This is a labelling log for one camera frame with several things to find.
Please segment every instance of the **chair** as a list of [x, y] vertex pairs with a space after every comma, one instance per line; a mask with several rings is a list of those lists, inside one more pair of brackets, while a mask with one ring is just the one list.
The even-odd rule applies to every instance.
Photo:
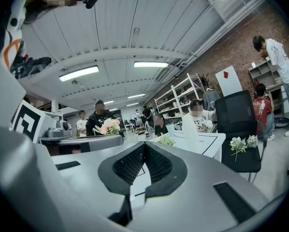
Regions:
[[[253, 102], [249, 91], [240, 91], [215, 102], [217, 111], [217, 131], [226, 134], [222, 145], [222, 163], [237, 173], [258, 173], [261, 169], [261, 161], [267, 146], [267, 135], [264, 126], [256, 120]], [[260, 157], [258, 147], [250, 148], [246, 153], [239, 153], [235, 161], [234, 151], [230, 142], [233, 137], [241, 139], [256, 135], [259, 125], [263, 135], [263, 152]]]

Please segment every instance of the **boy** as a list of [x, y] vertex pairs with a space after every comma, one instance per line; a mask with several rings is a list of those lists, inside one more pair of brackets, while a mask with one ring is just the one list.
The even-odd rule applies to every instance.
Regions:
[[[266, 86], [264, 84], [261, 83], [256, 86], [257, 98], [253, 101], [253, 106], [256, 119], [263, 124], [268, 141], [272, 141], [275, 139], [275, 135], [273, 134], [275, 130], [274, 102], [271, 93], [266, 96], [265, 91]], [[257, 135], [261, 135], [259, 127], [257, 127]]]
[[[273, 39], [266, 40], [261, 36], [254, 37], [253, 45], [257, 51], [261, 52], [263, 58], [269, 56], [271, 64], [276, 65], [289, 101], [289, 58], [283, 45]], [[285, 133], [285, 136], [289, 137], [289, 131]]]
[[79, 117], [80, 119], [77, 121], [77, 130], [79, 131], [79, 137], [86, 137], [87, 136], [87, 130], [86, 130], [87, 120], [85, 119], [86, 117], [85, 111], [83, 110], [79, 111]]

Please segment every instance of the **black mesh part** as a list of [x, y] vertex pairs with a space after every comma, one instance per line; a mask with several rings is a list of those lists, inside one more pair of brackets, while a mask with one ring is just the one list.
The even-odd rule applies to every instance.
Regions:
[[116, 161], [113, 165], [113, 171], [115, 174], [130, 185], [133, 184], [139, 171], [144, 165], [144, 146], [145, 145], [142, 145], [138, 149], [132, 151], [122, 159]]
[[173, 169], [170, 160], [148, 145], [145, 146], [144, 160], [150, 172], [152, 184], [166, 177]]

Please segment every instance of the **fluorescent light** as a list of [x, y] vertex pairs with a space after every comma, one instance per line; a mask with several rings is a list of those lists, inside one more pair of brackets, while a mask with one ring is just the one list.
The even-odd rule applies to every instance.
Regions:
[[140, 96], [144, 96], [145, 94], [140, 94], [140, 95], [133, 95], [133, 96], [128, 96], [128, 99], [130, 98], [135, 98], [135, 97], [140, 97]]
[[159, 67], [166, 68], [169, 63], [165, 62], [134, 62], [134, 67]]
[[114, 101], [106, 101], [104, 102], [104, 104], [109, 104], [109, 103], [113, 103]]
[[127, 106], [134, 106], [134, 105], [137, 105], [137, 104], [139, 104], [139, 103], [129, 104]]
[[80, 70], [76, 70], [74, 72], [70, 72], [70, 73], [64, 74], [64, 75], [60, 76], [59, 79], [62, 82], [65, 82], [67, 80], [74, 79], [74, 78], [82, 76], [82, 75], [92, 74], [92, 73], [95, 73], [95, 72], [98, 72], [98, 71], [99, 71], [98, 67], [97, 67], [97, 65], [95, 65], [95, 66], [83, 68], [83, 69], [80, 69]]

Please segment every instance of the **person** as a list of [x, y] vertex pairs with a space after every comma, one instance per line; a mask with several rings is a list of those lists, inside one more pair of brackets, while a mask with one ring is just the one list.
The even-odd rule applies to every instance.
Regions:
[[108, 118], [115, 119], [112, 113], [105, 109], [104, 102], [102, 100], [98, 100], [95, 103], [95, 111], [90, 115], [86, 124], [87, 136], [101, 135], [93, 129], [95, 129], [96, 126], [102, 127], [105, 120]]
[[73, 6], [82, 0], [14, 0], [0, 23], [0, 60], [10, 69], [19, 51], [23, 23], [32, 23], [45, 12], [59, 6]]
[[[253, 45], [263, 58], [269, 57], [271, 64], [277, 67], [289, 101], [289, 58], [284, 51], [283, 44], [273, 39], [255, 36]], [[289, 137], [289, 131], [285, 133], [285, 136]]]
[[154, 117], [155, 122], [155, 137], [160, 137], [163, 134], [168, 133], [167, 127], [166, 127], [166, 121], [162, 114], [157, 114]]
[[147, 108], [146, 105], [143, 106], [143, 115], [145, 116], [146, 120], [149, 122], [149, 125], [152, 125], [153, 115], [151, 113], [151, 110]]
[[[256, 86], [257, 98], [253, 101], [253, 107], [255, 111], [256, 119], [264, 126], [268, 141], [275, 139], [273, 134], [275, 130], [275, 116], [274, 116], [274, 102], [271, 93], [268, 96], [265, 93], [266, 86], [264, 84], [258, 84]], [[261, 135], [259, 126], [257, 127], [257, 135]]]
[[156, 115], [156, 113], [155, 113], [155, 111], [154, 111], [153, 107], [150, 107], [150, 111], [151, 111], [151, 113], [152, 113], [152, 117], [154, 118], [154, 117], [155, 117], [155, 115]]
[[203, 109], [202, 101], [200, 100], [192, 100], [189, 104], [190, 112], [186, 115], [184, 115], [182, 122], [184, 123], [184, 120], [186, 120], [188, 117], [191, 117], [194, 121], [197, 131], [198, 132], [207, 132], [203, 128], [203, 124], [206, 120], [214, 121], [216, 118], [216, 110], [213, 111], [207, 111]]
[[79, 131], [79, 137], [86, 137], [87, 136], [87, 120], [85, 119], [86, 113], [85, 111], [79, 111], [80, 119], [77, 121], [77, 130]]

